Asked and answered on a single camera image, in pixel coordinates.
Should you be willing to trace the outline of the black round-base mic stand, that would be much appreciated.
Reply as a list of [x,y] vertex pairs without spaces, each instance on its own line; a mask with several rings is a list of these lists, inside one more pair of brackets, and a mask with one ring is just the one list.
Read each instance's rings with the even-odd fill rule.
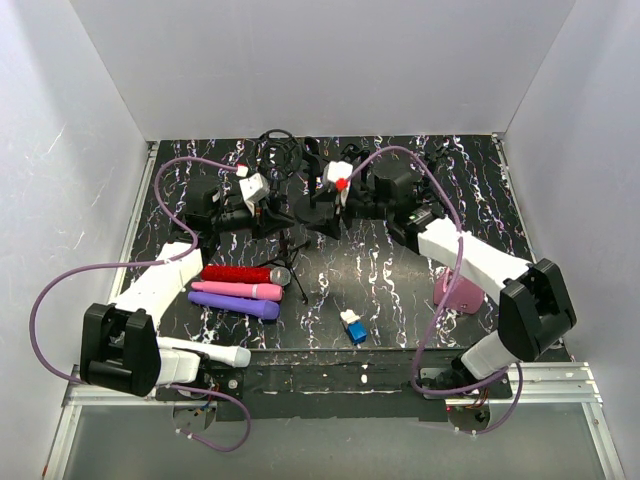
[[302,224],[320,223],[330,215],[332,205],[315,199],[317,191],[322,188],[323,167],[327,163],[320,154],[319,142],[315,138],[304,138],[302,158],[306,163],[303,172],[306,174],[307,195],[296,201],[294,215]]

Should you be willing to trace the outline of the silver studio mic shock mount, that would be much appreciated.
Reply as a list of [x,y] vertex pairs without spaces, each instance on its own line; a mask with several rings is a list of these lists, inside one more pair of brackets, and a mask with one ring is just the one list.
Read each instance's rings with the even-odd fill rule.
[[271,283],[287,286],[291,282],[291,273],[285,267],[241,267],[228,265],[209,265],[200,273],[204,281],[229,283]]

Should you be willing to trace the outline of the black tripod stand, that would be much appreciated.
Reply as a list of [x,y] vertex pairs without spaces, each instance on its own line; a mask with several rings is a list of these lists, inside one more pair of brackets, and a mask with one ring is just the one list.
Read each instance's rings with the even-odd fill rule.
[[424,163],[432,174],[437,172],[439,166],[446,161],[447,156],[447,142],[434,141],[425,146]]
[[[289,200],[286,186],[302,164],[302,147],[296,137],[289,131],[274,128],[262,133],[254,148],[254,159],[257,162],[258,171],[269,182],[270,193],[268,197],[281,197],[284,203],[282,211],[289,213]],[[301,300],[304,304],[309,302],[308,296],[302,287],[294,268],[294,261],[299,252],[309,246],[309,242],[293,245],[288,229],[277,232],[277,254],[260,264],[260,267],[285,267],[291,273],[291,282],[299,289]]]

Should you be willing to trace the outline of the pink handheld microphone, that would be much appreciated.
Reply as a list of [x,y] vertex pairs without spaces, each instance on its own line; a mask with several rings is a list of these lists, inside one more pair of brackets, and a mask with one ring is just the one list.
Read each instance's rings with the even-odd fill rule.
[[193,290],[210,294],[242,297],[279,302],[283,288],[271,283],[247,284],[217,281],[200,281],[191,284]]

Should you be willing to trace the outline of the black stand with purple mic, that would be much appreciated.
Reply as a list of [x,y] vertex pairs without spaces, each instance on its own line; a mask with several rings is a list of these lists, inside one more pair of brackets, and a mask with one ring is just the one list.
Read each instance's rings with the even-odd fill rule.
[[[340,153],[340,160],[350,164],[353,172],[370,156],[371,152],[367,148],[361,148],[354,143],[347,144]],[[358,172],[360,180],[364,182],[369,174],[372,162],[369,162],[362,170]]]

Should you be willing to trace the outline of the purple handheld microphone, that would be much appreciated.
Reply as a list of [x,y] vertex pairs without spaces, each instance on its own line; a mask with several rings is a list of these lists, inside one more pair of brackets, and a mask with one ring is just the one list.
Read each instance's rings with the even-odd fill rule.
[[198,291],[189,292],[187,297],[197,305],[246,314],[267,321],[276,320],[280,314],[279,304],[270,300],[253,300]]

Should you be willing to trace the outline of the white handheld microphone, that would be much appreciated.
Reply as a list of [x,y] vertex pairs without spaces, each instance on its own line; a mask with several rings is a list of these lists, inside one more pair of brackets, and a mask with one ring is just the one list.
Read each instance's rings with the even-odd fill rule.
[[158,337],[159,348],[194,352],[207,356],[210,360],[234,368],[246,368],[251,362],[251,351],[240,346],[221,346],[187,341],[172,337]]

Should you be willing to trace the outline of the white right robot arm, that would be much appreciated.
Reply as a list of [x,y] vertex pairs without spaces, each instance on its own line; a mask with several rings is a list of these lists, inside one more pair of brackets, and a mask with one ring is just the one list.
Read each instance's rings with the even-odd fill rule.
[[479,287],[499,310],[498,327],[433,379],[420,379],[412,366],[412,387],[427,395],[475,397],[510,365],[537,360],[577,323],[561,270],[543,258],[532,263],[502,252],[463,229],[444,189],[423,167],[401,176],[375,176],[366,171],[375,158],[360,165],[332,161],[322,174],[323,187],[312,198],[332,205],[331,214],[309,229],[339,238],[353,219],[382,219],[392,239],[451,271],[443,296],[449,298],[459,280]]

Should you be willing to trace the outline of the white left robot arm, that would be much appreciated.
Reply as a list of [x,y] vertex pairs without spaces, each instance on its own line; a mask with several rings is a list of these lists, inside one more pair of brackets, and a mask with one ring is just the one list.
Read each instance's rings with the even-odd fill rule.
[[256,239],[292,226],[278,212],[279,199],[267,179],[256,173],[240,182],[237,199],[210,181],[191,188],[170,239],[157,260],[109,304],[92,304],[84,314],[80,360],[82,381],[144,397],[158,386],[178,383],[193,400],[213,386],[201,367],[213,360],[234,368],[249,365],[243,347],[223,347],[157,334],[160,321],[186,286],[190,301],[265,321],[280,314],[289,273],[283,267],[210,267],[207,262],[223,233],[248,230]]

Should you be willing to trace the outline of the blue and white block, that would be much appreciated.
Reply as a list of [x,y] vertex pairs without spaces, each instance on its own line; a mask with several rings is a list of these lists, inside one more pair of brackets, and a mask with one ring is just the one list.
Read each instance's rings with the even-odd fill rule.
[[367,338],[367,330],[360,321],[360,316],[348,309],[340,313],[340,320],[346,334],[354,345],[363,343]]

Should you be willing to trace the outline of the pink box holder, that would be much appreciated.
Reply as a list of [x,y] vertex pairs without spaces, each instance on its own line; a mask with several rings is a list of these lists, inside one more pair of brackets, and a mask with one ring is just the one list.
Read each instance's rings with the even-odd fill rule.
[[436,306],[441,303],[447,309],[472,315],[479,311],[484,303],[484,291],[467,278],[460,276],[456,282],[452,281],[453,271],[446,268],[438,277],[433,293]]

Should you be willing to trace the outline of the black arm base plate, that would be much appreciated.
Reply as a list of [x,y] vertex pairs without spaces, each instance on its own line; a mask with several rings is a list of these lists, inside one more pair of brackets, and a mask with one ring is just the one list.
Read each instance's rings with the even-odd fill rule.
[[446,422],[445,400],[424,398],[411,387],[410,363],[403,352],[299,364],[257,363],[244,369],[208,362],[190,386],[212,387],[241,401],[254,420],[416,418]]

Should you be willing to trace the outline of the aluminium frame rail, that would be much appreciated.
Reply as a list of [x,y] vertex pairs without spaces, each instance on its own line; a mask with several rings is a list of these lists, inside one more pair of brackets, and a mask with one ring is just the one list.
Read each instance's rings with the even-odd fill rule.
[[621,479],[625,473],[581,362],[512,369],[476,423],[460,399],[404,384],[401,351],[256,354],[242,403],[208,417],[169,392],[142,399],[76,386],[47,479]]

